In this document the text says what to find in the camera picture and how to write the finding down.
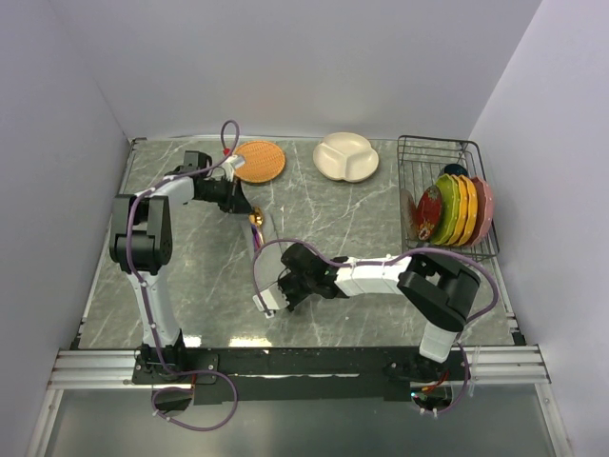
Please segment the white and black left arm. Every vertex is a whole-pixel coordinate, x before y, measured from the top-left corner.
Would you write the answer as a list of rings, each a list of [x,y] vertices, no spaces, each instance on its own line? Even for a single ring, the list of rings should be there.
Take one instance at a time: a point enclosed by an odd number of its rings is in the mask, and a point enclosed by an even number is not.
[[[189,150],[183,164],[159,182],[113,199],[108,249],[127,276],[140,310],[144,333],[137,365],[169,383],[191,373],[167,283],[173,252],[171,212],[191,201],[204,201],[228,214],[251,213],[253,207],[236,176],[245,163],[243,156],[228,154],[214,164],[208,154]]]

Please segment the gold spoon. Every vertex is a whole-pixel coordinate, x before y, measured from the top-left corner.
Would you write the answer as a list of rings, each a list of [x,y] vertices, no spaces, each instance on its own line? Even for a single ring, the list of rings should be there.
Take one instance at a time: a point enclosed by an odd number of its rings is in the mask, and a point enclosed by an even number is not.
[[[248,216],[250,227],[255,226],[263,234],[263,225],[264,225],[264,215],[260,208],[254,207],[252,212]]]

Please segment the iridescent purple knife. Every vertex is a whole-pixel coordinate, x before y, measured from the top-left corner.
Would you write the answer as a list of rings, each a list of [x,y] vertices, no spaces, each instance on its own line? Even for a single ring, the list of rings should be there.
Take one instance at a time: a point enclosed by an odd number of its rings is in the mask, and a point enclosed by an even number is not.
[[[264,237],[262,236],[262,234],[258,230],[258,228],[255,226],[251,227],[251,233],[252,233],[254,250],[258,251],[261,248],[261,246],[265,243]]]

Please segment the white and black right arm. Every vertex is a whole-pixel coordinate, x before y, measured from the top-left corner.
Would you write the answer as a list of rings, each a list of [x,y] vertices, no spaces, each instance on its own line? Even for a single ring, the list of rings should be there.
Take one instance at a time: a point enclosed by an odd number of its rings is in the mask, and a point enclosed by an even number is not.
[[[416,367],[430,380],[448,370],[453,342],[464,330],[480,287],[480,278],[470,268],[436,253],[417,253],[401,260],[337,257],[326,261],[311,248],[294,244],[281,262],[287,275],[279,280],[279,289],[288,308],[310,295],[326,300],[371,294],[407,298],[426,319]]]

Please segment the grey cloth napkin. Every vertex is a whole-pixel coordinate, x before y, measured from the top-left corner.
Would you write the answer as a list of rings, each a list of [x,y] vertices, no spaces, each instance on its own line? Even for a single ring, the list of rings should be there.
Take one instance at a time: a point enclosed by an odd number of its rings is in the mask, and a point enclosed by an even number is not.
[[[248,255],[253,261],[254,254],[257,251],[255,251],[253,247],[251,227],[247,216],[240,215],[239,223],[246,239]],[[266,242],[274,241],[279,238],[273,218],[270,215],[264,214],[263,234]],[[260,293],[263,289],[272,284],[278,285],[279,279],[286,274],[286,267],[282,263],[281,258],[287,246],[288,244],[286,243],[271,244],[267,248],[264,248],[262,253],[258,255],[255,262],[255,284]]]

